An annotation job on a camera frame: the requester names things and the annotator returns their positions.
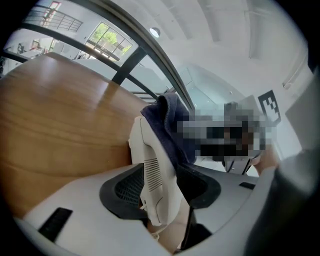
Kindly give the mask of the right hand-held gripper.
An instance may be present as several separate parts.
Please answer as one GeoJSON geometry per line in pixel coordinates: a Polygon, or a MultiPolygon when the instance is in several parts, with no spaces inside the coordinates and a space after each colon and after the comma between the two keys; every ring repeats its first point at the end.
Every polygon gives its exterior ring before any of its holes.
{"type": "Polygon", "coordinates": [[[260,95],[255,99],[250,95],[239,102],[232,102],[234,109],[242,110],[248,114],[250,121],[255,121],[253,127],[252,150],[247,156],[235,156],[224,160],[223,166],[226,172],[232,174],[246,174],[253,164],[261,160],[267,144],[270,143],[274,128],[281,121],[281,114],[278,108],[276,97],[272,90],[260,95]]]}

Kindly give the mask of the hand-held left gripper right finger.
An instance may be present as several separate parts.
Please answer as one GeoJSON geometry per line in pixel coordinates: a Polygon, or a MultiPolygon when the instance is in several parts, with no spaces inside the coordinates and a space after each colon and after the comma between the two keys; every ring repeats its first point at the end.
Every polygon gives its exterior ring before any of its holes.
{"type": "Polygon", "coordinates": [[[176,182],[189,205],[181,250],[201,243],[226,224],[248,199],[257,181],[257,177],[246,174],[180,164],[176,182]]]}

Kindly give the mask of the large glass window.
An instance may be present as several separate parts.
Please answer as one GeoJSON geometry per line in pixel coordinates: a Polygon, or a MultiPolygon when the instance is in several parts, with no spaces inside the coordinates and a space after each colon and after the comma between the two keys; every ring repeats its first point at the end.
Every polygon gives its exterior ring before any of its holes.
{"type": "Polygon", "coordinates": [[[138,47],[124,32],[100,22],[85,45],[113,62],[123,62],[138,47]]]}

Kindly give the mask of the white plastic device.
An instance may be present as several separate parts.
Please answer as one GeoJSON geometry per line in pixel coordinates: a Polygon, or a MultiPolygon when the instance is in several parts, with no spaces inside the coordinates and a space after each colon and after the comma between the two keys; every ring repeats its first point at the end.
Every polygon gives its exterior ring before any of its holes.
{"type": "Polygon", "coordinates": [[[133,164],[143,164],[140,199],[153,226],[169,225],[178,215],[182,192],[176,170],[160,140],[143,116],[134,119],[129,147],[133,164]]]}

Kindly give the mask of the dark blue cloth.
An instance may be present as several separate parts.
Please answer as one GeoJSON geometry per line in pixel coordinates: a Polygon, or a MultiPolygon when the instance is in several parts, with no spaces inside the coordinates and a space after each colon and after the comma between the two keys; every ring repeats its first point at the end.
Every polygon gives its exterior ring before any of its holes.
{"type": "Polygon", "coordinates": [[[190,119],[190,114],[177,94],[161,94],[140,112],[175,168],[178,164],[195,163],[194,141],[183,132],[183,124],[190,119]]]}

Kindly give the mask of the thin black balcony railing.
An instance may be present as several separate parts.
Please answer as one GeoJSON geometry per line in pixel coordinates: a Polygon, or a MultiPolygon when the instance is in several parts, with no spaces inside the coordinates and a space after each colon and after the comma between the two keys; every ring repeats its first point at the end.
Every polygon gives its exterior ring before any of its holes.
{"type": "Polygon", "coordinates": [[[68,14],[42,5],[34,6],[23,22],[47,29],[69,32],[77,32],[83,24],[82,21],[68,14]]]}

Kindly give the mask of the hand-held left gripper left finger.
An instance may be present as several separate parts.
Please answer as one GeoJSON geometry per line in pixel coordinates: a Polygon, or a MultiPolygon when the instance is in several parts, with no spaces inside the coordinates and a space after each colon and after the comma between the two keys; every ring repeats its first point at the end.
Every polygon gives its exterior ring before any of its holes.
{"type": "Polygon", "coordinates": [[[24,216],[24,233],[47,256],[171,256],[139,207],[143,171],[134,164],[66,184],[24,216]]]}

